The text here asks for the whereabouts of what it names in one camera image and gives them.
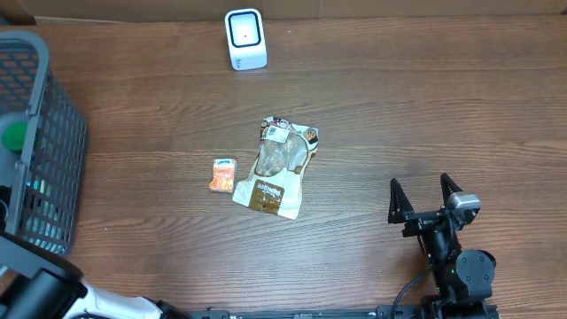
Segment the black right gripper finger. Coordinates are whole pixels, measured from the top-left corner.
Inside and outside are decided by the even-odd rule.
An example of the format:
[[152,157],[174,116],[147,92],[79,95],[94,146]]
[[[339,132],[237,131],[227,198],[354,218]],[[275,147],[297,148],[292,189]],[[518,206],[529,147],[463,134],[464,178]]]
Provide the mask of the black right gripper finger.
[[440,185],[443,193],[443,204],[447,206],[450,196],[455,192],[460,192],[462,189],[453,181],[453,179],[447,174],[443,173],[440,176]]
[[393,224],[404,223],[415,212],[400,183],[393,178],[390,181],[390,205],[388,222]]

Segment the brown white snack pouch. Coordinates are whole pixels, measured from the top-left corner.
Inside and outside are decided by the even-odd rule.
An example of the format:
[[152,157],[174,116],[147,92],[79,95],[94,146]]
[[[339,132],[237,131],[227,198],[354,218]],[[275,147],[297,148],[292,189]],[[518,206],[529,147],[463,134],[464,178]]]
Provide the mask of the brown white snack pouch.
[[319,130],[270,116],[260,125],[260,144],[247,178],[232,200],[252,210],[290,220],[298,218],[303,177],[318,150]]

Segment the orange tissue pack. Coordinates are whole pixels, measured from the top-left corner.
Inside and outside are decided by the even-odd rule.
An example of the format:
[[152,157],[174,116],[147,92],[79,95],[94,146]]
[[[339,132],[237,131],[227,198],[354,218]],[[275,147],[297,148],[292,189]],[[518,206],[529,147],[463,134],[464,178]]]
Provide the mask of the orange tissue pack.
[[209,183],[209,190],[232,193],[236,171],[237,161],[235,159],[216,159],[213,165],[213,179]]

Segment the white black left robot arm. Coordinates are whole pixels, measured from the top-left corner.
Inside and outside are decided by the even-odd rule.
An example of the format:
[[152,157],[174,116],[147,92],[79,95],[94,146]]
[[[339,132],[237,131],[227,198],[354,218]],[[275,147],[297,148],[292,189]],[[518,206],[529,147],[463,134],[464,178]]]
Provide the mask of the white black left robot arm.
[[16,272],[1,293],[3,318],[189,318],[163,300],[99,289],[65,257],[1,232],[1,265]]

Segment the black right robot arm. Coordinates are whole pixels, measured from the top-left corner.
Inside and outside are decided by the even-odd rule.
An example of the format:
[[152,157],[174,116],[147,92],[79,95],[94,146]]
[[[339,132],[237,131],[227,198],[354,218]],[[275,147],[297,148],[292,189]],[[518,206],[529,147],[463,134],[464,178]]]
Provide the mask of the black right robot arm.
[[[477,217],[481,201],[473,192],[464,191],[448,174],[439,178],[442,206],[429,212],[414,210],[396,179],[390,181],[388,222],[401,224],[403,237],[416,237],[429,269],[406,284],[392,303],[391,318],[456,319],[497,318],[495,305],[485,303],[493,295],[496,259],[485,250],[464,250],[457,232]],[[433,276],[434,295],[425,296],[409,310],[400,307],[405,293],[415,284]]]

